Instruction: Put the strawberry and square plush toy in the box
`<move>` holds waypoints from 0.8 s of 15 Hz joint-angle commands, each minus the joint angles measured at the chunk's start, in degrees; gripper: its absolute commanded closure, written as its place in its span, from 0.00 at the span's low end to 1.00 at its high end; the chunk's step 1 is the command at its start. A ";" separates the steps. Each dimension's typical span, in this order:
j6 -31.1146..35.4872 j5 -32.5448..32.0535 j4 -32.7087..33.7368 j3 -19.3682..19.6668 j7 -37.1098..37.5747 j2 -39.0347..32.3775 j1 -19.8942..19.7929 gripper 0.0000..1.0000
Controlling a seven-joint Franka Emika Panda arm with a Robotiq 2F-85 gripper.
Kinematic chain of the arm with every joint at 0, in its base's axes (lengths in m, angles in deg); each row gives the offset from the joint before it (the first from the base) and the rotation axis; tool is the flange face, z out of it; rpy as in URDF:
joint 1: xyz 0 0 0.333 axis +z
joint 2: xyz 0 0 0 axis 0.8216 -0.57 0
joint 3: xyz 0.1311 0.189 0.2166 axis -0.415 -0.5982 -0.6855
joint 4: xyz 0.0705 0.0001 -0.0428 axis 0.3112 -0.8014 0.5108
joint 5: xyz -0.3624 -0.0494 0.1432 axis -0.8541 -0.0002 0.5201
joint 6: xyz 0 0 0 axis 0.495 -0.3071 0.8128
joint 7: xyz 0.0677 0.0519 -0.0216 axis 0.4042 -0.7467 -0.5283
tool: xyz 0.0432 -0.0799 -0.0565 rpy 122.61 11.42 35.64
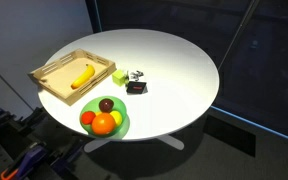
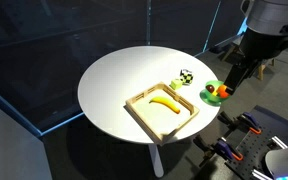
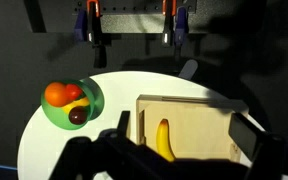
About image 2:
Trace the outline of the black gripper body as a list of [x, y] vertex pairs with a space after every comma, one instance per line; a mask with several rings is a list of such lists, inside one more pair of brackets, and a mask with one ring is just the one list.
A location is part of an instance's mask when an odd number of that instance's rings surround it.
[[234, 64], [224, 82], [226, 92], [235, 92], [241, 83], [250, 78], [260, 65], [258, 59], [243, 57], [239, 62]]

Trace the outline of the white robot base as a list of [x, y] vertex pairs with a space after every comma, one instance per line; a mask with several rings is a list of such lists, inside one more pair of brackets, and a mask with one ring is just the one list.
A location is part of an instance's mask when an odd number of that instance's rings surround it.
[[288, 180], [288, 147], [269, 151], [265, 163], [274, 180]]

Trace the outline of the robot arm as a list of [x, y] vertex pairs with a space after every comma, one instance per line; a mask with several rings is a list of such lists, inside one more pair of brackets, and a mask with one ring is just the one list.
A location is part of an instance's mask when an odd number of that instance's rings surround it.
[[247, 29], [239, 44], [243, 57], [232, 66], [224, 84], [233, 95], [262, 64], [288, 47], [288, 0], [243, 0]]

